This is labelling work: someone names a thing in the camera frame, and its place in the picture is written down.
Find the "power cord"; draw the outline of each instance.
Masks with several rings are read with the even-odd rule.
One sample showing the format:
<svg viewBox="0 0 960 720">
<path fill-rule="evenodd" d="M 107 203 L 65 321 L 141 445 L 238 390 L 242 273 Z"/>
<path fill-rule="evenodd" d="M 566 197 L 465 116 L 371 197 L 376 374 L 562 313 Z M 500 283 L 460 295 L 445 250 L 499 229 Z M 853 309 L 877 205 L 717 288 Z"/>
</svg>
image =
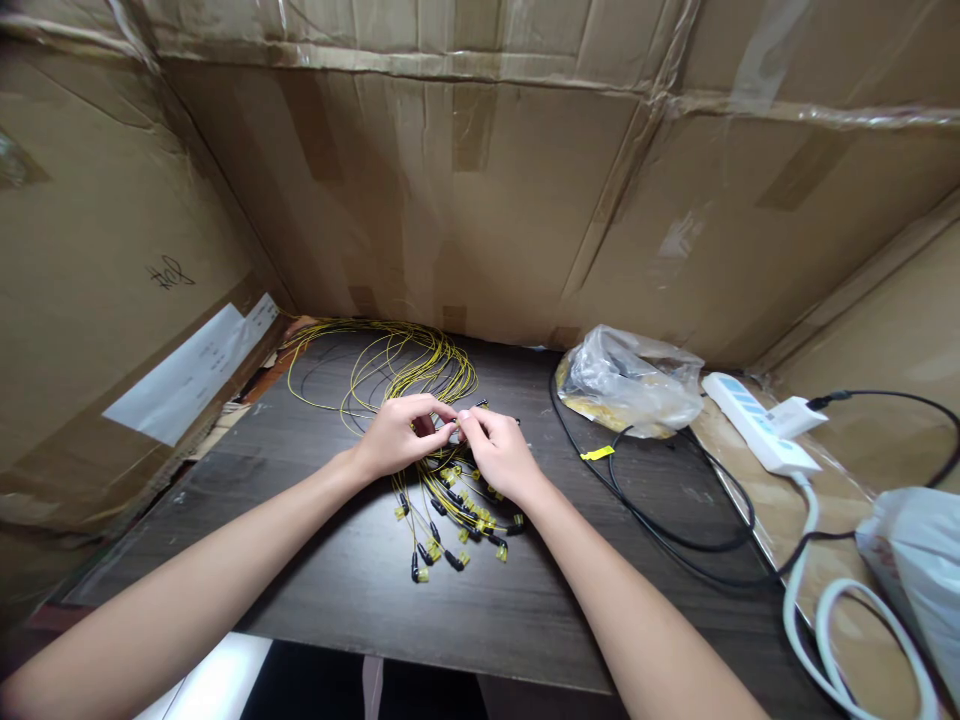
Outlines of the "power cord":
<svg viewBox="0 0 960 720">
<path fill-rule="evenodd" d="M 737 533 L 733 539 L 719 543 L 716 545 L 707 545 L 705 543 L 699 543 L 694 540 L 689 540 L 687 538 L 682 538 L 676 533 L 673 533 L 663 526 L 656 523 L 652 518 L 646 515 L 643 511 L 636 507 L 626 497 L 623 493 L 623 490 L 620 487 L 620 483 L 616 479 L 616 473 L 614 472 L 613 459 L 616 453 L 612 453 L 607 456 L 607 464 L 610 473 L 610 479 L 604 477 L 604 475 L 598 471 L 593 464 L 583 459 L 581 456 L 583 452 L 580 449 L 579 444 L 573 436 L 573 433 L 570 431 L 567 421 L 563 417 L 563 413 L 560 411 L 560 403 L 557 395 L 557 386 L 556 386 L 556 371 L 551 374 L 551 377 L 548 380 L 548 389 L 550 392 L 550 399 L 553 403 L 554 411 L 557 414 L 557 417 L 560 420 L 560 425 L 563 427 L 563 431 L 567 436 L 567 439 L 570 441 L 570 444 L 573 446 L 574 450 L 577 453 L 577 457 L 580 458 L 581 462 L 586 466 L 586 468 L 593 473 L 597 479 L 603 483 L 604 487 L 607 488 L 619 501 L 620 503 L 630 512 L 631 515 L 636 518 L 647 532 L 650 533 L 651 537 L 671 556 L 673 556 L 679 563 L 692 570 L 696 574 L 711 580 L 719 585 L 724 585 L 727 587 L 737 588 L 737 589 L 750 589 L 763 587 L 765 585 L 770 585 L 776 583 L 784 575 L 788 574 L 796 566 L 797 562 L 800 560 L 804 550 L 807 548 L 807 545 L 811 540 L 849 540 L 856 537 L 856 530 L 849 530 L 842 533 L 828 533 L 821 530 L 808 529 L 800 537 L 800 541 L 797 543 L 797 547 L 794 548 L 794 551 L 790 554 L 790 557 L 787 558 L 786 562 L 777 569 L 774 569 L 764 575 L 763 577 L 756 579 L 741 579 L 741 578 L 729 578 L 717 575 L 701 565 L 697 564 L 686 555 L 681 553 L 672 543 L 681 545 L 690 550 L 695 550 L 699 552 L 710 552 L 710 553 L 719 553 L 719 552 L 730 552 L 736 550 L 739 547 L 747 544 L 753 535 L 753 531 L 756 528 L 756 512 L 753 506 L 753 502 L 750 499 L 750 496 L 744 490 L 740 482 L 734 477 L 734 475 L 723 466 L 723 464 L 713 455 L 711 455 L 706 448 L 703 447 L 702 443 L 697 439 L 696 435 L 690 431 L 689 428 L 684 428 L 678 432 L 678 435 L 681 435 L 685 440 L 695 444 L 703 454 L 704 460 L 707 464 L 713 464 L 717 469 L 720 470 L 724 475 L 730 478 L 731 483 L 737 491 L 737 494 L 743 498 L 744 504 L 747 506 L 747 524 L 742 526 L 741 532 Z M 930 407 L 936 408 L 945 414 L 950 421 L 954 424 L 954 427 L 957 429 L 957 441 L 954 446 L 953 452 L 948 458 L 947 462 L 943 467 L 926 483 L 925 487 L 934 488 L 939 485 L 944 478 L 946 478 L 953 469 L 957 466 L 957 463 L 960 462 L 960 417 L 957 417 L 956 413 L 950 410 L 943 405 L 930 400 L 928 398 L 922 397 L 920 395 L 912 395 L 910 393 L 900 393 L 893 391 L 885 390 L 842 390 L 831 393 L 830 395 L 825 395 L 820 398 L 814 398 L 808 403 L 808 407 L 812 410 L 820 410 L 831 402 L 837 400 L 846 400 L 853 397 L 854 395 L 892 395 L 896 397 L 904 397 L 911 400 L 916 400 L 917 402 L 924 403 Z M 630 427 L 624 428 L 617 436 L 614 438 L 611 443 L 611 447 L 616 450 L 617 444 L 620 442 L 624 434 L 630 430 Z"/>
<path fill-rule="evenodd" d="M 908 400 L 915 400 L 916 402 L 923 403 L 924 405 L 929 405 L 930 407 L 939 410 L 946 415 L 950 419 L 950 422 L 953 423 L 953 427 L 957 431 L 957 441 L 953 447 L 953 452 L 950 453 L 950 457 L 947 458 L 947 461 L 943 464 L 943 467 L 941 467 L 936 474 L 934 474 L 934 476 L 927 481 L 927 484 L 924 485 L 924 487 L 935 488 L 937 485 L 943 482 L 951 472 L 953 472 L 953 469 L 957 466 L 957 463 L 960 462 L 960 417 L 957 417 L 957 414 L 953 410 L 931 400 L 930 398 L 925 398 L 922 395 L 894 392 L 893 390 L 836 390 L 829 395 L 813 398 L 813 400 L 807 402 L 807 407 L 815 411 L 822 410 L 836 400 L 849 400 L 854 395 L 887 395 L 890 397 L 902 397 Z"/>
<path fill-rule="evenodd" d="M 938 716 L 938 701 L 936 691 L 934 690 L 933 682 L 931 681 L 930 676 L 924 667 L 920 653 L 917 651 L 917 648 L 911 640 L 909 634 L 900 623 L 899 619 L 897 619 L 896 615 L 894 615 L 893 611 L 875 592 L 873 592 L 873 590 L 868 588 L 863 583 L 857 582 L 851 578 L 839 578 L 834 580 L 824 590 L 820 601 L 817 604 L 816 616 L 814 620 L 814 634 L 817 638 L 817 647 L 820 652 L 820 660 L 826 676 L 824 676 L 824 673 L 817 668 L 814 662 L 810 659 L 810 656 L 807 654 L 803 643 L 800 641 L 800 635 L 797 629 L 797 598 L 800 594 L 800 585 L 803 581 L 804 570 L 806 569 L 807 557 L 809 555 L 809 542 L 811 540 L 841 540 L 853 538 L 856 535 L 856 531 L 851 530 L 845 533 L 825 533 L 815 530 L 817 522 L 819 521 L 819 502 L 817 500 L 816 493 L 814 493 L 813 488 L 810 485 L 810 480 L 806 476 L 801 473 L 793 473 L 791 475 L 791 479 L 803 494 L 804 500 L 807 503 L 808 512 L 800 542 L 797 544 L 797 547 L 791 556 L 787 559 L 787 562 L 785 562 L 781 568 L 774 570 L 757 580 L 739 580 L 720 577 L 700 567 L 692 560 L 684 556 L 670 543 L 670 540 L 689 549 L 699 550 L 701 552 L 727 552 L 745 544 L 746 540 L 743 538 L 743 535 L 738 533 L 737 536 L 735 536 L 732 540 L 716 545 L 699 543 L 686 538 L 681 538 L 675 533 L 668 531 L 666 528 L 653 521 L 649 516 L 637 508 L 626 497 L 623 489 L 620 487 L 620 482 L 617 480 L 613 465 L 613 458 L 616 454 L 615 452 L 607 456 L 607 464 L 610 473 L 609 479 L 604 477 L 603 474 L 600 473 L 589 461 L 583 458 L 580 447 L 577 444 L 576 439 L 573 437 L 573 433 L 570 431 L 570 428 L 568 427 L 567 422 L 560 411 L 555 378 L 556 373 L 554 372 L 553 378 L 551 378 L 549 383 L 550 398 L 553 403 L 554 411 L 557 413 L 557 417 L 559 418 L 560 424 L 563 427 L 564 433 L 570 440 L 571 445 L 573 445 L 577 456 L 580 457 L 581 461 L 590 470 L 590 472 L 597 476 L 597 478 L 603 483 L 604 487 L 613 493 L 621 502 L 621 504 L 623 504 L 623 506 L 626 507 L 637 519 L 637 521 L 640 522 L 640 524 L 646 528 L 648 532 L 650 532 L 651 536 L 679 562 L 703 577 L 722 585 L 736 588 L 759 587 L 778 580 L 788 572 L 791 573 L 790 578 L 786 583 L 783 600 L 783 625 L 787 634 L 787 639 L 807 673 L 823 689 L 823 691 L 827 693 L 827 695 L 830 696 L 830 698 L 832 698 L 838 705 L 840 705 L 851 717 L 857 718 L 857 720 L 879 720 L 879 718 L 866 712 L 857 705 L 856 701 L 850 695 L 849 690 L 847 690 L 846 684 L 843 681 L 843 677 L 840 674 L 839 664 L 833 655 L 832 641 L 830 638 L 830 615 L 840 596 L 850 593 L 854 590 L 865 596 L 870 601 L 875 610 L 881 615 L 887 626 L 893 632 L 897 642 L 900 644 L 900 647 L 910 664 L 910 669 L 913 672 L 914 678 L 917 682 L 917 687 L 919 689 L 920 713 L 918 718 L 920 718 L 920 720 L 934 720 Z M 954 468 L 956 468 L 958 462 L 960 462 L 960 417 L 958 417 L 957 414 L 949 408 L 930 400 L 929 398 L 925 398 L 920 395 L 913 395 L 911 393 L 894 392 L 888 390 L 839 390 L 830 393 L 829 395 L 824 395 L 822 397 L 810 400 L 807 403 L 807 407 L 809 407 L 811 410 L 821 410 L 832 402 L 848 400 L 855 395 L 887 395 L 893 397 L 902 397 L 915 400 L 942 412 L 950 419 L 957 431 L 956 442 L 954 444 L 953 452 L 950 454 L 947 461 L 940 468 L 940 470 L 938 470 L 933 477 L 930 478 L 925 487 L 935 488 L 950 475 Z M 614 451 L 616 450 L 617 444 L 623 438 L 624 434 L 630 430 L 631 427 L 632 426 L 624 428 L 621 432 L 617 433 L 617 436 L 611 443 L 611 448 Z M 727 470 L 719 460 L 717 460 L 717 458 L 711 455 L 707 449 L 703 447 L 703 444 L 699 441 L 699 439 L 697 439 L 693 432 L 689 430 L 689 428 L 684 428 L 683 430 L 679 431 L 678 434 L 683 436 L 687 441 L 695 444 L 700 449 L 704 461 L 707 462 L 707 464 L 715 465 L 722 473 L 730 478 L 737 493 L 743 498 L 747 506 L 748 521 L 747 525 L 744 526 L 743 531 L 747 533 L 746 537 L 749 539 L 754 528 L 756 527 L 756 512 L 754 510 L 753 503 L 751 502 L 750 497 L 744 490 L 743 486 L 737 481 L 733 474 L 730 473 L 730 471 Z"/>
</svg>

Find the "clear plastic bag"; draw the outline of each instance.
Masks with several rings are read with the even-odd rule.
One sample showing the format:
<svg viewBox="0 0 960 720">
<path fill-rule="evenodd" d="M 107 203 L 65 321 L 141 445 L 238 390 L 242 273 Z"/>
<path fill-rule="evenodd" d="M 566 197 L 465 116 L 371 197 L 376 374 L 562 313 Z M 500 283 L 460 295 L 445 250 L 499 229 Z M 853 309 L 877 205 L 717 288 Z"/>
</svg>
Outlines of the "clear plastic bag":
<svg viewBox="0 0 960 720">
<path fill-rule="evenodd" d="M 960 497 L 889 490 L 857 528 L 857 548 L 960 705 Z"/>
<path fill-rule="evenodd" d="M 557 367 L 557 395 L 616 432 L 667 438 L 703 409 L 703 360 L 669 343 L 597 325 Z"/>
</svg>

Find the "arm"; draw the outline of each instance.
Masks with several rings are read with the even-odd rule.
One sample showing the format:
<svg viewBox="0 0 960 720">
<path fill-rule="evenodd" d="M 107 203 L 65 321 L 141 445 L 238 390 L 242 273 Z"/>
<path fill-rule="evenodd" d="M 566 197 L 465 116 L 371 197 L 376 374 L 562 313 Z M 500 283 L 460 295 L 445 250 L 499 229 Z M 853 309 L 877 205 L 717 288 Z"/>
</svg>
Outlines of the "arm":
<svg viewBox="0 0 960 720">
<path fill-rule="evenodd" d="M 3 710 L 23 720 L 136 715 L 216 646 L 358 490 L 446 444 L 456 426 L 433 432 L 420 420 L 431 412 L 454 417 L 431 395 L 388 401 L 356 447 L 169 560 L 31 659 L 0 688 Z M 415 420 L 423 437 L 411 430 Z"/>
<path fill-rule="evenodd" d="M 530 517 L 570 583 L 632 718 L 765 718 L 723 660 L 540 471 L 513 418 L 459 416 L 484 478 Z"/>
</svg>

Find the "white power strip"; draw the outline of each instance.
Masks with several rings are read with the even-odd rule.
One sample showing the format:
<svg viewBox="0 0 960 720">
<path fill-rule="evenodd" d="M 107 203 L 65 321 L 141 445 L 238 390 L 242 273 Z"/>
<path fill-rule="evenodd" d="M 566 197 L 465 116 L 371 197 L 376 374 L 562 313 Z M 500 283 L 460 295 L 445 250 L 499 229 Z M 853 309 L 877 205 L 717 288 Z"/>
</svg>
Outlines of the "white power strip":
<svg viewBox="0 0 960 720">
<path fill-rule="evenodd" d="M 767 411 L 739 380 L 724 373 L 710 373 L 703 379 L 702 384 L 707 395 L 713 398 L 714 402 L 720 406 L 723 414 L 729 418 L 733 426 L 743 436 L 747 447 L 750 448 L 764 469 L 775 475 L 789 477 L 803 494 L 807 503 L 807 521 L 803 525 L 801 536 L 816 530 L 817 520 L 820 516 L 820 506 L 817 502 L 817 496 L 813 492 L 813 487 L 810 485 L 809 476 L 812 473 L 819 472 L 821 470 L 820 466 L 807 454 L 806 450 L 795 442 L 777 436 L 776 431 L 770 424 Z M 920 712 L 917 717 L 921 720 L 935 720 L 938 716 L 937 695 L 930 676 L 923 666 L 920 653 L 893 611 L 884 604 L 876 593 L 856 580 L 838 578 L 824 589 L 820 602 L 817 603 L 815 622 L 815 635 L 823 671 L 821 672 L 820 668 L 810 659 L 797 631 L 796 610 L 797 599 L 800 595 L 800 584 L 803 582 L 803 572 L 806 569 L 809 554 L 810 545 L 808 544 L 794 563 L 783 594 L 783 626 L 787 634 L 787 640 L 797 659 L 800 660 L 800 664 L 803 665 L 810 677 L 823 688 L 824 692 L 833 698 L 850 717 L 857 720 L 879 720 L 876 716 L 859 707 L 850 695 L 837 660 L 833 656 L 832 643 L 830 642 L 830 613 L 834 603 L 841 595 L 849 593 L 851 590 L 858 591 L 861 595 L 866 595 L 871 601 L 876 611 L 880 613 L 893 631 L 897 642 L 907 656 L 907 661 L 913 670 L 920 692 Z"/>
<path fill-rule="evenodd" d="M 820 466 L 806 450 L 777 435 L 766 417 L 766 409 L 739 380 L 724 373 L 710 373 L 703 379 L 703 389 L 743 436 L 764 470 L 786 477 L 791 473 L 809 476 L 820 472 Z"/>
</svg>

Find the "white object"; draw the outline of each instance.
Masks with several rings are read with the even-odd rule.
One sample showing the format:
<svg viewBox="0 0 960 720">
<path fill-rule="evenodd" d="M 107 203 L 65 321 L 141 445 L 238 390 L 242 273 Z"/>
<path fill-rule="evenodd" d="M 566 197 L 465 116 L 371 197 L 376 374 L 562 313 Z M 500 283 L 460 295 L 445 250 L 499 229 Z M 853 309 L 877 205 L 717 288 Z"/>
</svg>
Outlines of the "white object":
<svg viewBox="0 0 960 720">
<path fill-rule="evenodd" d="M 667 438 L 703 409 L 703 360 L 669 343 L 597 325 L 557 368 L 557 396 L 615 432 Z"/>
<path fill-rule="evenodd" d="M 806 450 L 776 434 L 767 420 L 766 409 L 739 380 L 724 373 L 710 373 L 703 379 L 703 389 L 743 436 L 764 470 L 786 477 L 792 473 L 820 472 L 820 466 Z"/>
<path fill-rule="evenodd" d="M 857 528 L 857 548 L 960 705 L 960 497 L 885 492 Z"/>
<path fill-rule="evenodd" d="M 135 720 L 239 720 L 273 644 L 227 633 L 199 665 Z"/>
<path fill-rule="evenodd" d="M 829 419 L 823 413 L 808 408 L 806 398 L 796 395 L 767 412 L 767 421 L 784 440 L 793 440 Z"/>
<path fill-rule="evenodd" d="M 103 416 L 176 445 L 276 317 L 266 293 L 246 317 L 232 303 L 225 306 Z"/>
<path fill-rule="evenodd" d="M 817 496 L 810 486 L 810 480 L 801 473 L 792 475 L 793 481 L 800 488 L 804 498 L 807 501 L 807 521 L 803 526 L 803 535 L 806 535 L 817 528 L 817 521 L 820 516 L 820 508 L 817 502 Z M 787 632 L 787 640 L 793 648 L 794 654 L 800 660 L 807 673 L 816 681 L 817 685 L 823 688 L 824 692 L 833 698 L 851 717 L 858 720 L 879 720 L 875 715 L 871 715 L 860 708 L 850 696 L 846 685 L 843 682 L 843 676 L 840 673 L 840 667 L 833 655 L 832 642 L 830 639 L 830 613 L 836 601 L 844 593 L 856 590 L 858 595 L 866 596 L 874 606 L 880 616 L 884 619 L 894 637 L 900 643 L 907 661 L 910 663 L 910 669 L 917 681 L 917 687 L 920 690 L 920 713 L 917 715 L 920 720 L 935 720 L 939 715 L 939 704 L 937 694 L 933 689 L 933 682 L 927 674 L 920 653 L 907 634 L 903 625 L 893 614 L 893 611 L 880 599 L 880 597 L 863 583 L 850 578 L 838 578 L 827 585 L 817 603 L 817 613 L 814 621 L 814 634 L 817 638 L 817 648 L 820 650 L 820 660 L 827 677 L 817 668 L 817 666 L 807 655 L 807 651 L 800 641 L 797 632 L 797 597 L 800 594 L 800 585 L 803 581 L 803 571 L 806 569 L 807 557 L 810 554 L 809 543 L 804 548 L 796 564 L 790 571 L 790 579 L 787 581 L 787 587 L 783 596 L 783 626 Z"/>
<path fill-rule="evenodd" d="M 775 434 L 766 417 L 766 411 L 750 391 L 744 387 L 743 383 L 736 378 L 724 373 L 711 373 L 704 378 L 703 389 L 737 428 L 746 441 L 747 447 L 756 455 L 764 469 L 776 475 L 788 476 L 803 493 L 808 511 L 801 537 L 816 530 L 817 521 L 820 517 L 820 506 L 807 476 L 811 472 L 819 471 L 820 466 L 799 445 L 784 440 Z M 838 578 L 823 591 L 823 595 L 817 603 L 814 633 L 817 637 L 817 648 L 820 650 L 820 660 L 826 676 L 813 663 L 800 641 L 800 635 L 797 631 L 796 607 L 797 598 L 800 595 L 800 585 L 803 582 L 803 571 L 806 569 L 809 555 L 810 544 L 807 543 L 790 571 L 790 579 L 787 581 L 783 596 L 783 626 L 790 646 L 793 648 L 797 659 L 800 660 L 800 664 L 823 691 L 833 698 L 851 717 L 858 720 L 879 720 L 876 716 L 860 708 L 850 696 L 843 681 L 840 667 L 833 655 L 830 640 L 830 613 L 833 611 L 834 604 L 841 595 L 856 590 L 859 594 L 867 597 L 886 621 L 910 663 L 910 668 L 917 681 L 917 687 L 920 690 L 920 714 L 917 717 L 920 720 L 935 720 L 939 712 L 937 695 L 933 689 L 930 676 L 923 666 L 920 653 L 893 611 L 884 604 L 873 590 L 856 580 Z"/>
</svg>

